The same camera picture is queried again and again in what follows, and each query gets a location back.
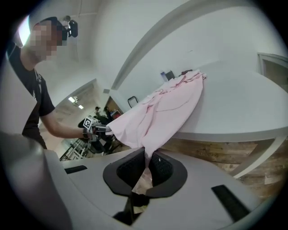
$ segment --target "wooden panel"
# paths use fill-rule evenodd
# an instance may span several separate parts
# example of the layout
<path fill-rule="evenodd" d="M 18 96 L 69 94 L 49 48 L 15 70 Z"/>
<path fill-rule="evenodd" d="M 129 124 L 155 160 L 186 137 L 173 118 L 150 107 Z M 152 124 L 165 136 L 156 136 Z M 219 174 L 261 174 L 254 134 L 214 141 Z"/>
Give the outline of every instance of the wooden panel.
<path fill-rule="evenodd" d="M 195 142 L 171 139 L 162 148 L 209 161 L 226 172 L 242 163 L 259 142 Z M 288 138 L 264 163 L 238 178 L 261 199 L 276 195 L 286 181 Z"/>
<path fill-rule="evenodd" d="M 123 114 L 122 110 L 119 108 L 119 106 L 116 104 L 116 102 L 114 102 L 114 100 L 111 97 L 109 97 L 106 106 L 108 106 L 110 111 L 118 110 L 121 112 L 121 114 Z"/>
<path fill-rule="evenodd" d="M 255 142 L 196 142 L 173 138 L 161 148 L 209 162 L 240 164 L 256 145 Z"/>

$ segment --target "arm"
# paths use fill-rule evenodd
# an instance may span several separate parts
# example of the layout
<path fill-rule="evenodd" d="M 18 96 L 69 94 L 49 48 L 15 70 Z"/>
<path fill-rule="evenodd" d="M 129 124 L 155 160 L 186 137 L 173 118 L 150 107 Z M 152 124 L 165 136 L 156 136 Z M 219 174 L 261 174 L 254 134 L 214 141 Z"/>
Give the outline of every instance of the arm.
<path fill-rule="evenodd" d="M 48 132 L 55 137 L 61 138 L 84 138 L 82 128 L 71 128 L 59 123 L 51 112 L 45 116 L 40 117 Z"/>

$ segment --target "person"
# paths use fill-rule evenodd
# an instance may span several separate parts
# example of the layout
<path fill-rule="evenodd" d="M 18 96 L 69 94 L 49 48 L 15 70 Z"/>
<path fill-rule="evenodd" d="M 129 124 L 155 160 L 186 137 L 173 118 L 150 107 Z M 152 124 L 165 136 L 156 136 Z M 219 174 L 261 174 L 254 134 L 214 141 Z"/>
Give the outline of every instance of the person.
<path fill-rule="evenodd" d="M 106 116 L 107 116 L 107 118 L 108 118 L 109 123 L 110 123 L 111 121 L 113 121 L 113 118 L 112 118 L 112 116 L 111 116 L 111 111 L 109 110 L 108 106 L 105 106 L 105 107 L 104 107 L 104 112 L 106 113 Z"/>
<path fill-rule="evenodd" d="M 38 128 L 39 118 L 53 136 L 61 138 L 89 138 L 91 134 L 83 128 L 71 128 L 59 123 L 55 117 L 44 78 L 37 73 L 35 66 L 53 55 L 57 46 L 67 39 L 65 28 L 56 17 L 46 18 L 31 30 L 26 44 L 19 48 L 11 42 L 7 55 L 16 75 L 29 93 L 37 101 L 31 112 L 22 135 L 34 139 L 47 149 Z"/>
<path fill-rule="evenodd" d="M 101 116 L 100 113 L 99 113 L 99 109 L 100 109 L 100 107 L 98 107 L 98 106 L 95 107 L 96 118 Z"/>
<path fill-rule="evenodd" d="M 95 116 L 94 116 L 94 118 L 98 119 L 100 121 L 100 123 L 103 124 L 103 125 L 109 124 L 108 118 L 105 117 L 105 116 L 102 116 L 100 114 L 100 112 L 99 112 L 99 109 L 100 109 L 100 107 L 98 107 L 98 106 L 95 107 Z"/>

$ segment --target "black rectangle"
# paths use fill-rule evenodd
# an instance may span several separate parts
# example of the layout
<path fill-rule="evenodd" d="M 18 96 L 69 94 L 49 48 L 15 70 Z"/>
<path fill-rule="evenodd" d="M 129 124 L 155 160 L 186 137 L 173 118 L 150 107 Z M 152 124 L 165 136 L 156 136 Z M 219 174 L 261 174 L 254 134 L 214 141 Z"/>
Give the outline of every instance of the black rectangle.
<path fill-rule="evenodd" d="M 79 172 L 79 171 L 82 171 L 82 170 L 85 170 L 87 169 L 86 166 L 84 165 L 79 165 L 79 166 L 76 166 L 76 167 L 72 167 L 72 168 L 66 168 L 65 169 L 65 172 L 67 174 L 70 174 L 70 173 L 76 173 L 76 172 Z"/>
<path fill-rule="evenodd" d="M 234 222 L 249 214 L 249 210 L 225 185 L 215 186 L 211 189 Z"/>
<path fill-rule="evenodd" d="M 166 73 L 166 77 L 168 81 L 175 78 L 172 71 L 169 71 L 168 73 Z"/>

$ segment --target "pink shirt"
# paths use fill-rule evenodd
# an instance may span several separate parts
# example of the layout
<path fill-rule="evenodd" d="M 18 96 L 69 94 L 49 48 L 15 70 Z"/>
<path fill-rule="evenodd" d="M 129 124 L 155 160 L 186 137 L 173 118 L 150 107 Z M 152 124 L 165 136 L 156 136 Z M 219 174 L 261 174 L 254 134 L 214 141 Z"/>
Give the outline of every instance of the pink shirt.
<path fill-rule="evenodd" d="M 150 158 L 189 118 L 205 78 L 196 70 L 171 79 L 107 126 L 123 144 L 131 148 L 144 146 Z"/>

